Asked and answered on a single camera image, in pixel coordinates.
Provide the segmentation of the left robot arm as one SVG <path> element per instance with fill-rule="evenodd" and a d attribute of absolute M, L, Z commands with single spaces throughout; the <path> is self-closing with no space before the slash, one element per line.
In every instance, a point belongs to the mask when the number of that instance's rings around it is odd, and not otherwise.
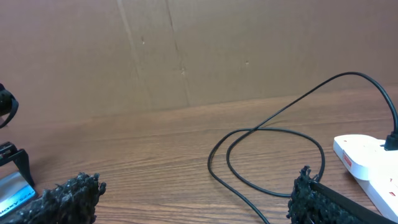
<path fill-rule="evenodd" d="M 7 118 L 1 121 L 4 128 L 15 117 L 19 108 L 19 102 L 15 96 L 1 84 L 1 116 Z M 1 166 L 13 162 L 19 169 L 21 176 L 27 183 L 34 187 L 35 183 L 30 173 L 29 155 L 24 149 L 18 149 L 13 143 L 7 141 L 1 144 Z"/>

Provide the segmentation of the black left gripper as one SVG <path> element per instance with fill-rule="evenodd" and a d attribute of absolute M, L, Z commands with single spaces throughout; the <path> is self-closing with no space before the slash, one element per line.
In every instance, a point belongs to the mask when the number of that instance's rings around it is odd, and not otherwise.
<path fill-rule="evenodd" d="M 9 157 L 14 153 L 14 145 L 11 142 L 4 142 L 1 144 L 1 166 L 9 162 Z M 29 155 L 24 149 L 18 150 L 13 155 L 13 162 L 19 169 L 21 176 L 27 181 L 31 186 L 35 186 L 35 182 L 30 173 Z"/>

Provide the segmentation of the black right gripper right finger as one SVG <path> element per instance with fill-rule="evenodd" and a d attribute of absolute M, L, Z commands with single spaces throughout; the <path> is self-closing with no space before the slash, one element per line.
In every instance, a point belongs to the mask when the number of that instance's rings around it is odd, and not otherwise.
<path fill-rule="evenodd" d="M 287 218 L 293 224 L 396 224 L 310 177 L 304 166 L 294 180 Z"/>

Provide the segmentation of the blue Samsung Galaxy smartphone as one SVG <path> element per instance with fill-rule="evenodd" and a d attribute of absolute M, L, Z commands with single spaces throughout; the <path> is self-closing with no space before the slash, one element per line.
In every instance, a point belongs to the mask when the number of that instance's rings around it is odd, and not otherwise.
<path fill-rule="evenodd" d="M 38 193 L 23 178 L 20 172 L 14 172 L 1 179 L 1 219 L 5 219 L 16 210 L 36 199 Z"/>

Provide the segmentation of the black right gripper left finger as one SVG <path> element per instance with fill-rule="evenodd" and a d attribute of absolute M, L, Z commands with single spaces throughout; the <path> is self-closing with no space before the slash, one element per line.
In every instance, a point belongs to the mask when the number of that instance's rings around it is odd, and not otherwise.
<path fill-rule="evenodd" d="M 44 190 L 40 198 L 5 218 L 5 224 L 93 224 L 95 207 L 106 191 L 100 175 L 80 172 L 76 177 Z"/>

